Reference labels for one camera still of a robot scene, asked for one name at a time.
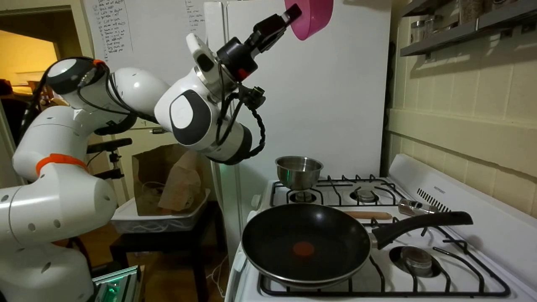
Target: white stove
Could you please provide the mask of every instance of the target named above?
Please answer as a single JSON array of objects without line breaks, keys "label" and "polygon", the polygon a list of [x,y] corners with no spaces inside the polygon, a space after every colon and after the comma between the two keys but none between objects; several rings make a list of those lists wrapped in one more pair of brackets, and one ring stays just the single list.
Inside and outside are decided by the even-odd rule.
[{"label": "white stove", "polygon": [[305,192],[269,181],[251,214],[291,203],[380,211],[377,218],[358,218],[372,229],[407,218],[397,208],[407,199],[437,211],[466,211],[472,224],[404,233],[372,249],[350,278],[318,288],[281,285],[261,275],[238,248],[226,300],[537,300],[537,221],[402,154],[382,179],[323,177]]}]

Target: frying pan handle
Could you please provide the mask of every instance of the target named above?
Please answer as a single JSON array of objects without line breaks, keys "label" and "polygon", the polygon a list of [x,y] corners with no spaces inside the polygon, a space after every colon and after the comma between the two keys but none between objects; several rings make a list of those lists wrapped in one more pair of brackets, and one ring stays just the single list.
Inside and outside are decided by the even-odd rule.
[{"label": "frying pan handle", "polygon": [[372,229],[372,234],[375,236],[375,246],[382,248],[389,244],[394,238],[415,228],[439,226],[439,224],[471,224],[471,223],[472,223],[471,216],[464,211],[434,213],[434,214],[410,216],[397,223],[382,224]]}]

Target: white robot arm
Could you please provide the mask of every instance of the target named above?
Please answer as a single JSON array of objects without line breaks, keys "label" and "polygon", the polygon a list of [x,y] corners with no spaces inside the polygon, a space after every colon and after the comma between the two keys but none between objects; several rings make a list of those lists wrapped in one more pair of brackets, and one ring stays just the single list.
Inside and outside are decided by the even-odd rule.
[{"label": "white robot arm", "polygon": [[[112,187],[85,169],[92,132],[122,132],[142,117],[212,161],[234,164],[254,156],[263,147],[254,112],[263,90],[243,87],[241,80],[256,68],[253,57],[269,48],[298,15],[295,5],[281,16],[271,15],[253,26],[244,43],[231,38],[216,55],[187,35],[196,67],[170,87],[144,70],[112,72],[87,57],[53,63],[45,82],[68,105],[38,114],[13,154],[14,171],[29,184],[0,189],[0,293],[8,302],[90,298],[85,258],[50,241],[98,228],[115,209]],[[227,115],[233,98],[238,104]],[[261,140],[253,149],[249,130],[234,120],[241,104],[259,124]]]}]

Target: black frying pan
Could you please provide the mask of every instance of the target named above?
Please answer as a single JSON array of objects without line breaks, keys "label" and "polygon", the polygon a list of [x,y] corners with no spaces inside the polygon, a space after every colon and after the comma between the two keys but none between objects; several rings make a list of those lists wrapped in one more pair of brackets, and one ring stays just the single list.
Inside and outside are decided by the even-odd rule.
[{"label": "black frying pan", "polygon": [[355,273],[372,246],[436,224],[471,224],[462,211],[420,214],[370,231],[348,214],[318,204],[285,204],[253,216],[241,234],[248,260],[288,285],[320,286]]}]

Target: stainless steel pot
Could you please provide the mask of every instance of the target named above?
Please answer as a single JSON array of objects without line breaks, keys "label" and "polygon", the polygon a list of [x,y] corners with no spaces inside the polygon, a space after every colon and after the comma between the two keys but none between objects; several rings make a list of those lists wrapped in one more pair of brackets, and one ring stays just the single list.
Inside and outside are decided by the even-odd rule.
[{"label": "stainless steel pot", "polygon": [[305,156],[283,156],[276,161],[278,179],[293,191],[311,187],[320,174],[321,164]]}]

